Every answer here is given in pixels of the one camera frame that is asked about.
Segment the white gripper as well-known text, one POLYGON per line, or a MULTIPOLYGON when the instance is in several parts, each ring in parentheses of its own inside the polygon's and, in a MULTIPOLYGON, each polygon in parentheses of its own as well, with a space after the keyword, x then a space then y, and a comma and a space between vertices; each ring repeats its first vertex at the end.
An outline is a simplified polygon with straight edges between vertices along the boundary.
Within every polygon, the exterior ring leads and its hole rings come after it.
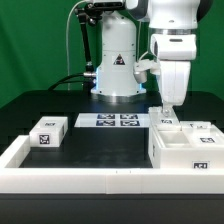
POLYGON ((153 34, 151 53, 159 65, 157 82, 164 116, 170 116, 173 106, 183 104, 190 75, 191 61, 196 58, 196 35, 153 34))

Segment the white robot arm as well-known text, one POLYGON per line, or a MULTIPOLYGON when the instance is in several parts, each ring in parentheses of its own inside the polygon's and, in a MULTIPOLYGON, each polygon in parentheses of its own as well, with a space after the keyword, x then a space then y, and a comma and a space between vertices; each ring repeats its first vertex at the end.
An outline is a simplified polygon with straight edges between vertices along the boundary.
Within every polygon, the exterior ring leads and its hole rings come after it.
POLYGON ((170 115, 185 100, 197 53, 195 30, 212 4, 213 0, 88 0, 87 11, 102 20, 102 62, 93 92, 112 98, 136 95, 151 72, 157 77, 162 112, 170 115), (136 55, 136 27, 121 17, 121 10, 149 24, 151 60, 136 55))

